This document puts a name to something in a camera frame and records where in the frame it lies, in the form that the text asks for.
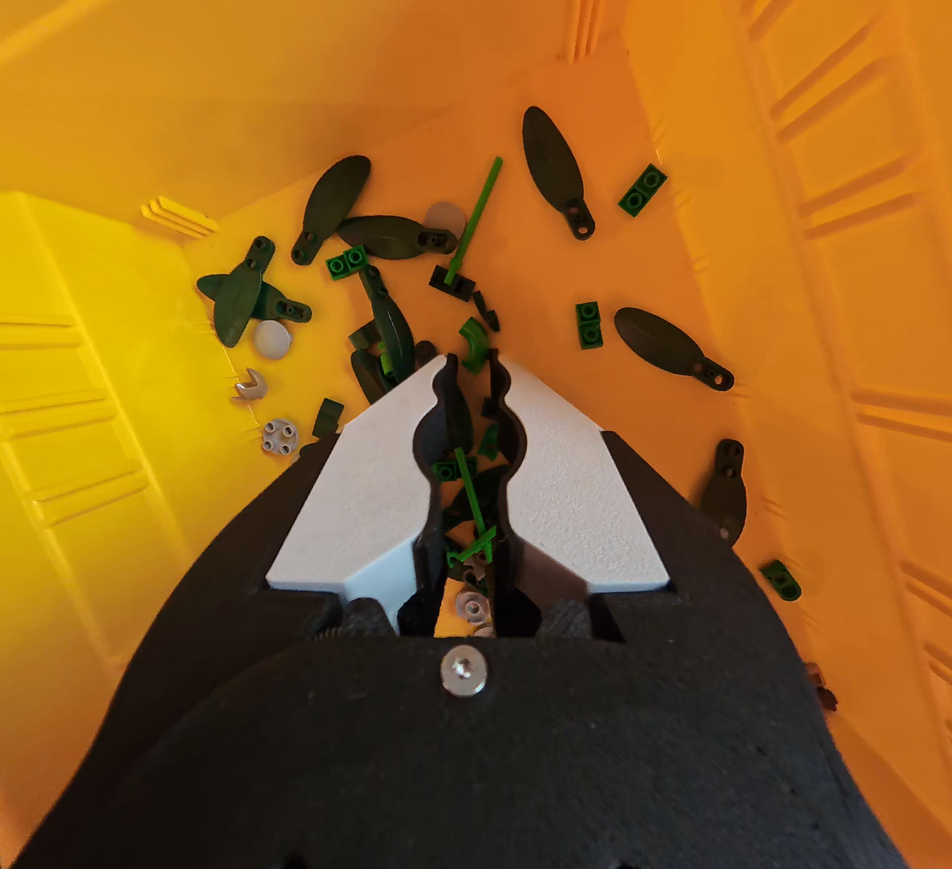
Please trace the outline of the long green brick bar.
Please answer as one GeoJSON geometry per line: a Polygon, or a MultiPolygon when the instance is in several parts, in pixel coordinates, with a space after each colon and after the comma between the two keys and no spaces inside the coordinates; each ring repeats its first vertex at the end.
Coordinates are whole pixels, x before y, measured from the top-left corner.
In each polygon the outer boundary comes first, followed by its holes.
{"type": "Polygon", "coordinates": [[[484,184],[482,185],[482,190],[478,196],[477,202],[473,208],[473,211],[470,215],[470,219],[467,223],[467,226],[464,230],[462,238],[460,239],[459,245],[456,249],[455,254],[453,255],[447,272],[444,279],[444,285],[447,287],[452,286],[454,280],[460,273],[465,256],[469,250],[472,239],[475,235],[477,226],[482,219],[482,214],[486,205],[488,203],[489,197],[492,193],[494,185],[497,181],[499,173],[502,170],[504,164],[504,159],[502,157],[496,157],[490,167],[490,170],[487,174],[484,184]]]}
{"type": "Polygon", "coordinates": [[[482,506],[480,504],[475,485],[473,483],[472,476],[470,474],[470,466],[463,449],[461,447],[456,447],[454,449],[454,458],[462,479],[466,495],[468,497],[468,502],[470,505],[470,511],[472,512],[474,519],[475,534],[477,539],[482,539],[486,533],[486,528],[484,524],[482,506]]]}
{"type": "Polygon", "coordinates": [[[476,538],[466,547],[464,547],[460,542],[457,542],[446,536],[444,551],[447,566],[452,568],[457,565],[462,565],[471,559],[476,559],[483,565],[492,564],[494,559],[496,532],[497,528],[494,526],[485,531],[484,534],[476,538]]]}

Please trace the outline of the pile of brick pieces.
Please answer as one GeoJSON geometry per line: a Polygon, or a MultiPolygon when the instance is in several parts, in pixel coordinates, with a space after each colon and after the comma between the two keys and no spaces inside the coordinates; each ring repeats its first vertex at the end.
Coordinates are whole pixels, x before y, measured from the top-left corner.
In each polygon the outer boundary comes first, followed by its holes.
{"type": "MultiPolygon", "coordinates": [[[[573,234],[582,241],[586,240],[594,233],[596,225],[585,204],[585,188],[579,165],[565,137],[550,116],[538,106],[530,106],[526,110],[523,117],[522,136],[527,166],[533,183],[538,188],[541,196],[565,217],[573,234]]],[[[334,190],[331,194],[350,196],[352,194],[351,188],[354,185],[360,188],[365,181],[364,176],[368,176],[369,161],[364,157],[344,159],[338,165],[333,166],[331,170],[328,170],[328,177],[333,175],[337,168],[342,168],[344,171],[344,174],[341,175],[344,180],[340,184],[332,180],[330,187],[334,190]]],[[[636,180],[635,186],[623,198],[622,205],[625,210],[629,207],[632,209],[643,207],[650,197],[657,192],[665,179],[666,175],[660,169],[649,164],[646,172],[636,180]]],[[[424,231],[421,227],[420,231],[414,235],[409,228],[404,231],[404,228],[407,227],[404,224],[405,221],[407,219],[397,218],[394,220],[388,216],[387,218],[383,216],[380,218],[353,217],[339,220],[336,231],[342,239],[351,244],[351,248],[345,254],[329,260],[327,262],[328,270],[332,268],[332,273],[336,276],[338,267],[341,267],[341,265],[347,267],[348,263],[358,255],[363,257],[361,254],[363,250],[368,256],[374,254],[384,258],[404,258],[406,252],[401,253],[397,248],[402,251],[403,242],[407,241],[407,245],[409,245],[410,241],[407,239],[411,237],[417,238],[421,250],[425,248],[428,251],[432,247],[437,253],[448,253],[450,246],[449,234],[445,236],[439,232],[435,234],[429,228],[424,231]]],[[[433,279],[430,282],[431,286],[440,287],[442,290],[446,286],[443,281],[450,273],[452,272],[448,268],[445,269],[438,265],[434,269],[433,279]]],[[[465,293],[466,299],[471,295],[482,316],[482,321],[492,330],[499,330],[496,314],[486,308],[482,294],[476,291],[469,281],[464,284],[465,279],[460,279],[456,275],[454,277],[456,277],[456,280],[453,280],[452,284],[449,285],[449,292],[458,297],[462,297],[465,293]],[[460,290],[465,287],[466,290],[458,294],[457,287],[460,290]]],[[[214,301],[216,315],[219,312],[219,306],[225,303],[224,284],[226,279],[226,275],[216,274],[200,277],[196,281],[197,290],[206,298],[214,301]]],[[[280,317],[293,319],[292,307],[294,303],[285,299],[283,295],[273,294],[272,296],[268,292],[270,290],[270,286],[263,282],[251,315],[263,319],[280,317]]],[[[603,335],[598,304],[596,302],[579,304],[576,306],[576,313],[582,347],[593,349],[600,345],[603,335]]],[[[684,335],[686,339],[683,342],[682,339],[679,339],[683,335],[676,328],[672,327],[668,331],[668,327],[664,326],[667,321],[662,322],[656,317],[655,320],[659,324],[660,347],[658,347],[657,352],[661,359],[652,359],[654,354],[651,353],[649,355],[650,363],[667,369],[668,360],[665,360],[664,357],[668,353],[672,353],[674,360],[670,362],[670,365],[675,373],[678,373],[681,365],[685,365],[687,372],[684,375],[690,375],[704,382],[711,389],[727,391],[731,387],[733,375],[707,359],[693,339],[684,335]]],[[[468,338],[471,348],[470,358],[464,359],[463,365],[467,369],[471,367],[470,372],[478,373],[482,369],[482,365],[488,362],[489,337],[485,333],[482,323],[472,317],[464,324],[460,333],[468,338]]],[[[435,355],[435,348],[429,341],[421,341],[416,345],[415,355],[421,365],[428,363],[431,354],[435,355]]],[[[358,379],[362,388],[366,385],[367,389],[373,387],[371,392],[376,392],[376,387],[373,386],[376,383],[382,390],[383,386],[381,384],[384,383],[384,380],[381,378],[377,382],[370,378],[369,370],[372,364],[366,359],[370,356],[367,349],[361,348],[358,344],[358,349],[353,356],[360,361],[358,363],[358,379]]],[[[492,392],[490,397],[484,400],[482,407],[482,415],[494,422],[497,421],[499,414],[498,399],[499,395],[492,392]]],[[[715,451],[713,471],[700,504],[701,511],[708,515],[708,518],[711,518],[719,528],[720,536],[731,544],[740,537],[746,516],[746,492],[742,478],[743,462],[744,446],[738,440],[732,438],[721,440],[715,451]]],[[[762,572],[769,581],[774,582],[775,590],[782,597],[786,596],[787,591],[791,591],[792,597],[789,598],[790,600],[800,594],[799,586],[796,585],[796,582],[781,562],[775,561],[766,565],[762,572]]],[[[821,705],[830,712],[836,712],[838,709],[837,698],[827,688],[818,667],[808,664],[807,671],[814,682],[821,705]]]]}

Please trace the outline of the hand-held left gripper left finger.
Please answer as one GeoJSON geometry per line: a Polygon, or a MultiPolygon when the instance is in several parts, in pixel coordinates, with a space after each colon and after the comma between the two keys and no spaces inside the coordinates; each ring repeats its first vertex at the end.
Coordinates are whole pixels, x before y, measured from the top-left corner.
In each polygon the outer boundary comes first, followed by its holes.
{"type": "Polygon", "coordinates": [[[269,568],[269,588],[373,599],[398,632],[418,590],[413,544],[432,495],[414,436],[437,406],[445,367],[456,378],[457,357],[437,356],[344,427],[269,568]]]}

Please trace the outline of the yellow plastic bin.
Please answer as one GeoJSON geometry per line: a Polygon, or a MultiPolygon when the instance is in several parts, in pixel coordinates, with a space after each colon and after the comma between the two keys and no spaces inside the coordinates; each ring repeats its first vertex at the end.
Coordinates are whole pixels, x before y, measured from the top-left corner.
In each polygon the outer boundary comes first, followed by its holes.
{"type": "Polygon", "coordinates": [[[361,286],[289,258],[350,154],[358,211],[413,218],[502,157],[463,267],[501,351],[683,496],[744,444],[744,573],[798,579],[768,610],[848,769],[910,867],[950,867],[950,0],[2,0],[3,861],[173,580],[289,466],[268,408],[365,409],[361,286]],[[293,319],[251,315],[263,282],[293,319]],[[650,363],[655,317],[731,387],[650,363]]]}

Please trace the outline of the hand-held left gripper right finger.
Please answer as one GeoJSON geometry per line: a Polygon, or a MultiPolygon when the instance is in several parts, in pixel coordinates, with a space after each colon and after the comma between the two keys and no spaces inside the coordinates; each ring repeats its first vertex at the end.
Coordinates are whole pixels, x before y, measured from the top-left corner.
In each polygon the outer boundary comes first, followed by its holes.
{"type": "Polygon", "coordinates": [[[609,597],[669,574],[598,423],[490,353],[508,464],[498,487],[493,636],[621,636],[609,597]]]}

